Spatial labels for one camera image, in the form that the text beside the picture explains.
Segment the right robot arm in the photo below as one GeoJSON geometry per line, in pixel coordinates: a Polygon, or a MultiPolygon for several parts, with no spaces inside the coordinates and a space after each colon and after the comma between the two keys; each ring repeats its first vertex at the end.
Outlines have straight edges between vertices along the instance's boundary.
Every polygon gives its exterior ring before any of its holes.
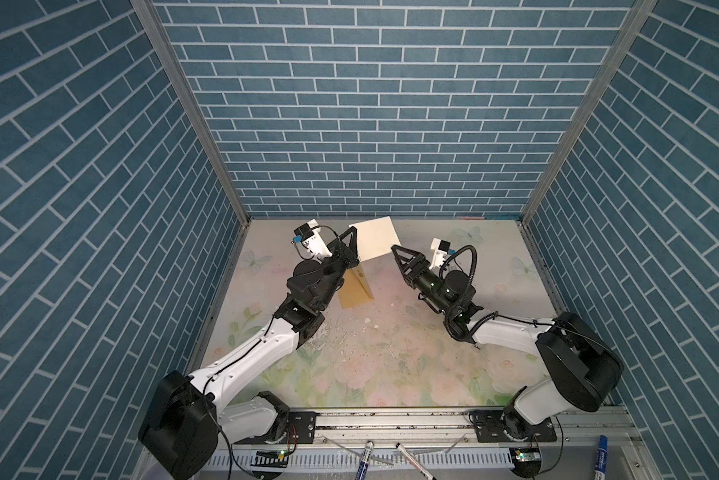
{"type": "Polygon", "coordinates": [[[505,347],[543,362],[545,378],[523,385],[503,407],[501,425],[509,439],[533,437],[537,427],[559,413],[599,410],[621,381],[623,360],[577,314],[518,318],[487,313],[475,304],[477,266],[462,270],[455,263],[465,253],[477,256],[475,246],[452,250],[437,241],[431,259],[400,245],[391,246],[391,253],[405,284],[441,315],[451,339],[505,347]]]}

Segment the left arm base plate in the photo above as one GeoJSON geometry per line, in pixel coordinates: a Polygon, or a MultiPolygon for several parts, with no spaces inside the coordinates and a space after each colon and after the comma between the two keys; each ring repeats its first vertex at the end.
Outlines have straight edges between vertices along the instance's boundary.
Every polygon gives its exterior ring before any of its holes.
{"type": "Polygon", "coordinates": [[[291,411],[286,421],[276,420],[274,425],[263,435],[247,437],[238,440],[236,444],[241,445],[262,445],[262,444],[285,444],[286,434],[295,434],[295,441],[298,444],[313,444],[316,429],[317,413],[311,410],[291,411]]]}

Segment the beige letter paper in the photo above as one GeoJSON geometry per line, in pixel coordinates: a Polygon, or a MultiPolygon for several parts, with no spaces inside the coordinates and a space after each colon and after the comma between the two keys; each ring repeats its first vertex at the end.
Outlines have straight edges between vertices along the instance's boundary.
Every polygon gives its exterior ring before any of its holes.
{"type": "Polygon", "coordinates": [[[391,253],[391,247],[401,244],[390,217],[351,224],[357,231],[357,254],[360,262],[391,253]]]}

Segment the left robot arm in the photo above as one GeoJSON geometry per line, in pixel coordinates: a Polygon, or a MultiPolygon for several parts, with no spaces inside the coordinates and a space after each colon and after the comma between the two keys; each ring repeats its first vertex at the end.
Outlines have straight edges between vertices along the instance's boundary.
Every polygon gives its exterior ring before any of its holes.
{"type": "Polygon", "coordinates": [[[261,330],[219,360],[188,375],[174,370],[157,383],[138,439],[170,478],[193,478],[220,440],[283,436],[289,408],[269,392],[223,411],[252,380],[314,336],[345,273],[358,266],[356,228],[331,242],[321,239],[322,230],[314,221],[295,230],[295,241],[311,256],[294,268],[285,300],[261,330]]]}

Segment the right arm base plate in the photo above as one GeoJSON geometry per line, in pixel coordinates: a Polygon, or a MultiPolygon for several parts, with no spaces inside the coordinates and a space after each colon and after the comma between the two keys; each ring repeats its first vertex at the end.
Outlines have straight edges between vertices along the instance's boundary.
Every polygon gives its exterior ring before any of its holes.
{"type": "Polygon", "coordinates": [[[557,442],[557,432],[550,419],[537,425],[526,422],[519,414],[509,415],[501,409],[477,409],[467,412],[479,443],[557,442]]]}

